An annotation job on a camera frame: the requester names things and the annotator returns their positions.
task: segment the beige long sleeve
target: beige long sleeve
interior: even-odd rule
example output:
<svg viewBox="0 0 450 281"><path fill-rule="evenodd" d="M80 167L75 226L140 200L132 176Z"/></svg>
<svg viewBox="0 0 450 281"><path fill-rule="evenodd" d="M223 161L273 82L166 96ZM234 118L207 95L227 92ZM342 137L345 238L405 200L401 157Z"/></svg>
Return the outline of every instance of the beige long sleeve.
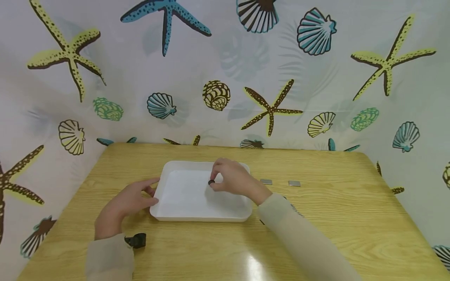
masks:
<svg viewBox="0 0 450 281"><path fill-rule="evenodd" d="M125 234L89 243L86 257L87 281L131 281L135 268L133 249Z"/></svg>
<svg viewBox="0 0 450 281"><path fill-rule="evenodd" d="M258 207L258 214L311 280L361 280L331 241L299 215L281 195L272 194ZM134 256L124 237L124 234L118 234L89 244L87 281L131 281Z"/></svg>
<svg viewBox="0 0 450 281"><path fill-rule="evenodd" d="M362 280L336 246L281 195L272 194L258 214L311 280Z"/></svg>

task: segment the white plastic tray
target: white plastic tray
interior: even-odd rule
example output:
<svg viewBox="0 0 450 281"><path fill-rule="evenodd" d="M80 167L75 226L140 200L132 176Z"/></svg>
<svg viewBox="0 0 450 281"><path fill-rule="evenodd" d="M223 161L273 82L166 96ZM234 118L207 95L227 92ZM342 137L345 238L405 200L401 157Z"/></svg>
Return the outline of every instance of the white plastic tray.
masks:
<svg viewBox="0 0 450 281"><path fill-rule="evenodd" d="M170 161L155 192L159 203L150 214L160 221L244 222L252 214L250 199L208 186L212 162ZM250 172L246 164L241 165ZM223 181L218 174L216 183Z"/></svg>

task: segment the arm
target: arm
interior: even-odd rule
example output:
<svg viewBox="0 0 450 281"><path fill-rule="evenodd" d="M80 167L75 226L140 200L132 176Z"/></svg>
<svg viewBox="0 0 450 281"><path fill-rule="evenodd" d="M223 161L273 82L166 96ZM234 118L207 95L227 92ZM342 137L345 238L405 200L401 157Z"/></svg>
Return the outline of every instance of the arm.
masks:
<svg viewBox="0 0 450 281"><path fill-rule="evenodd" d="M298 214L281 195L272 194L268 197L259 205L258 214L261 221L281 240L310 279L362 280L336 246Z"/></svg>
<svg viewBox="0 0 450 281"><path fill-rule="evenodd" d="M136 182L125 187L100 212L95 221L94 241L88 245L85 274L87 281L131 281L134 270L133 249L125 243L122 221L158 199L150 187L159 179ZM145 191L151 198L142 197Z"/></svg>
<svg viewBox="0 0 450 281"><path fill-rule="evenodd" d="M211 188L244 195L259 206L261 221L281 240L311 280L362 280L323 233L298 214L288 200L273 194L238 162L219 158L214 163L211 179L215 179L219 173L224 181L212 183Z"/></svg>

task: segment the white backdrop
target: white backdrop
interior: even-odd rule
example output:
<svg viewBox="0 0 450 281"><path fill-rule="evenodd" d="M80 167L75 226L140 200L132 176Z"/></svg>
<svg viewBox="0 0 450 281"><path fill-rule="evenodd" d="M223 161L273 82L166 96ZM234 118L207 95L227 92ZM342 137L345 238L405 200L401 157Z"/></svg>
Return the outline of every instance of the white backdrop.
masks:
<svg viewBox="0 0 450 281"><path fill-rule="evenodd" d="M19 275L105 145L196 136L366 153L450 270L448 2L271 2L0 3L2 280Z"/></svg>

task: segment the wood grain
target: wood grain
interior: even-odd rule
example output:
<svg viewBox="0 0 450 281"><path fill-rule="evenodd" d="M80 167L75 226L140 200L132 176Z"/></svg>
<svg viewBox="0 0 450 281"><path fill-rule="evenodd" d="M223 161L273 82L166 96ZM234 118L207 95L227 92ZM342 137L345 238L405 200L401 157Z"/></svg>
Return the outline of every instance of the wood grain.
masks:
<svg viewBox="0 0 450 281"><path fill-rule="evenodd" d="M94 220L111 198L131 182L159 176L168 161L218 157L246 163L257 179L272 179L269 188L329 237L364 280L449 279L362 153L114 143L18 280L84 280ZM301 187L288 186L288 180ZM147 246L135 251L134 280L306 280L255 210L244 223L158 222L141 211L123 229L129 236L147 233Z"/></svg>

